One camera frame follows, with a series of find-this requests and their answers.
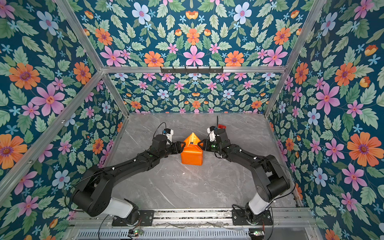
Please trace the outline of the yellow orange wrapping paper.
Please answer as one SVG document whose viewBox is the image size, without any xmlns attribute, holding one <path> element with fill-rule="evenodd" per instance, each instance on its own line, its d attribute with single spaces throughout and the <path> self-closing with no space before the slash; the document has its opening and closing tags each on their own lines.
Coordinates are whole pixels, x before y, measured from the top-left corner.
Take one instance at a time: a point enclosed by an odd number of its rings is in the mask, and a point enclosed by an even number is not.
<svg viewBox="0 0 384 240">
<path fill-rule="evenodd" d="M 182 153 L 181 160 L 184 165 L 203 165 L 203 150 L 198 146 L 201 140 L 195 133 L 191 133 L 185 140 L 186 144 Z"/>
</svg>

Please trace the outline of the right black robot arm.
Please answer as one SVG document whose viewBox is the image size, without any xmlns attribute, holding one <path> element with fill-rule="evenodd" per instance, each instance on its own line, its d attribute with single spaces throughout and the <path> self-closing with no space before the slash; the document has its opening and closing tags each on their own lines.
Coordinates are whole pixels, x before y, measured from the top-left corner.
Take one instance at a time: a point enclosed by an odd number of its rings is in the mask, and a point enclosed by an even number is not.
<svg viewBox="0 0 384 240">
<path fill-rule="evenodd" d="M 225 129 L 212 131 L 198 146 L 203 151 L 213 152 L 216 157 L 239 164 L 251 172 L 256 194 L 242 209 L 250 224 L 261 220 L 269 212 L 273 201 L 291 188 L 291 181 L 283 165 L 273 155 L 255 155 L 239 145 L 232 144 Z"/>
</svg>

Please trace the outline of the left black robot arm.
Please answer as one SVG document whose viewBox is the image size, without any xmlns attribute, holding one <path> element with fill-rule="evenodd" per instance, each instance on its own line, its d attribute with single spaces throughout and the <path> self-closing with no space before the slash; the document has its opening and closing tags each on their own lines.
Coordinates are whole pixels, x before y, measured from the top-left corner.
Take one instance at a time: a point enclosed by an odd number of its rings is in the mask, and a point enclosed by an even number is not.
<svg viewBox="0 0 384 240">
<path fill-rule="evenodd" d="M 130 200 L 113 198 L 113 188 L 127 178 L 153 169 L 161 159 L 181 154 L 185 146 L 185 142 L 171 142 L 167 136 L 157 135 L 147 150 L 130 160 L 101 169 L 88 169 L 71 200 L 90 217 L 112 215 L 129 226 L 135 225 L 139 221 L 139 208 Z"/>
</svg>

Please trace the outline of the left small circuit board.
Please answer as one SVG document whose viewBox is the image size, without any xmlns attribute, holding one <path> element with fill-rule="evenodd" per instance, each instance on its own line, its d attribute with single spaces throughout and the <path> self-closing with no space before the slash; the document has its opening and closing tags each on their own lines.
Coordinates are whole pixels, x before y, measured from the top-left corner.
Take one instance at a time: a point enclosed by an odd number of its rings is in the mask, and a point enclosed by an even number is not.
<svg viewBox="0 0 384 240">
<path fill-rule="evenodd" d="M 144 234 L 143 230 L 129 230 L 128 232 L 130 238 L 138 238 L 139 236 Z"/>
</svg>

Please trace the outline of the small circuit board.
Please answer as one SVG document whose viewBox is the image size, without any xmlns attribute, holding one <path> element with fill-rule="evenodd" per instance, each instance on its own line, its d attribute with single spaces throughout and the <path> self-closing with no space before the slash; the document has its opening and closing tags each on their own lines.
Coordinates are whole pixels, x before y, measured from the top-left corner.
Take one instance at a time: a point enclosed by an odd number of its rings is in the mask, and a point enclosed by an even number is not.
<svg viewBox="0 0 384 240">
<path fill-rule="evenodd" d="M 130 238 L 138 238 L 139 236 L 144 234 L 143 230 L 129 230 L 128 232 Z"/>
<path fill-rule="evenodd" d="M 249 236 L 251 240 L 264 240 L 265 232 L 262 230 L 250 230 Z"/>
</svg>

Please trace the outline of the right small circuit board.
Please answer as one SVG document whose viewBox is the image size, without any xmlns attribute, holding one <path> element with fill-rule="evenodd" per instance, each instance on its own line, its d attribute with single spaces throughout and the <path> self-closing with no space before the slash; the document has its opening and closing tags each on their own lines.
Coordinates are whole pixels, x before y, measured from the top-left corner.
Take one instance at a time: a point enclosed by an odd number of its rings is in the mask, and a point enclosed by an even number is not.
<svg viewBox="0 0 384 240">
<path fill-rule="evenodd" d="M 250 230 L 249 236 L 251 240 L 264 240 L 265 232 L 262 230 Z"/>
</svg>

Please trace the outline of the aluminium mounting rail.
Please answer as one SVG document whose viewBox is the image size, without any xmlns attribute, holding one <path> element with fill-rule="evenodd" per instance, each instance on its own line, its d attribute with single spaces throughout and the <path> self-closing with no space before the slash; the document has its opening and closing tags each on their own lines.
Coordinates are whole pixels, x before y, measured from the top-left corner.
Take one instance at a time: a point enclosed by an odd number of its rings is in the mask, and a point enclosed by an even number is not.
<svg viewBox="0 0 384 240">
<path fill-rule="evenodd" d="M 308 208 L 285 208 L 272 207 L 269 209 L 273 216 L 272 226 L 234 226 L 232 221 L 232 208 L 184 208 L 184 209 L 148 209 L 155 211 L 153 228 L 316 228 L 318 225 Z M 77 214 L 69 221 L 69 226 L 98 228 L 113 227 L 114 216 L 102 214 L 97 217 L 90 217 L 85 213 Z"/>
</svg>

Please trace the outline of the black hook rail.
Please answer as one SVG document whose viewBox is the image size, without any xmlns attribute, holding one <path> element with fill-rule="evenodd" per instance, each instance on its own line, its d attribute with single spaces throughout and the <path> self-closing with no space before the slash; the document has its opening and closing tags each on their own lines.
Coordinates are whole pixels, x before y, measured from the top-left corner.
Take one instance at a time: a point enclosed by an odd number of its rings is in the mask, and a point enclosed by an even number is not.
<svg viewBox="0 0 384 240">
<path fill-rule="evenodd" d="M 221 74 L 223 67 L 160 67 L 162 74 Z"/>
</svg>

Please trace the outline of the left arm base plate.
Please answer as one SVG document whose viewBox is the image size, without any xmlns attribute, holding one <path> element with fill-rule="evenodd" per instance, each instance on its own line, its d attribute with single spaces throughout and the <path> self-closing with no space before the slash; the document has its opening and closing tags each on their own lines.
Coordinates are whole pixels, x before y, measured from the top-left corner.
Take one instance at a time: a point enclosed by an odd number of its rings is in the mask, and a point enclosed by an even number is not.
<svg viewBox="0 0 384 240">
<path fill-rule="evenodd" d="M 137 210 L 123 219 L 115 216 L 112 222 L 113 227 L 150 227 L 153 224 L 155 211 L 153 210 Z"/>
</svg>

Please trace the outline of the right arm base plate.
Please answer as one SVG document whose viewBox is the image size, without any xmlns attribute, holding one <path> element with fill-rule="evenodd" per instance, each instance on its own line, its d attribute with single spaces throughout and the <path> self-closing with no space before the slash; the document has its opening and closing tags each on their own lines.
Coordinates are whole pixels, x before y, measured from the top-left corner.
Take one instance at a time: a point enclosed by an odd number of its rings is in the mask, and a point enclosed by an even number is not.
<svg viewBox="0 0 384 240">
<path fill-rule="evenodd" d="M 269 209 L 262 210 L 260 214 L 254 214 L 248 205 L 241 207 L 236 204 L 232 205 L 232 221 L 234 226 L 272 226 L 274 223 Z"/>
</svg>

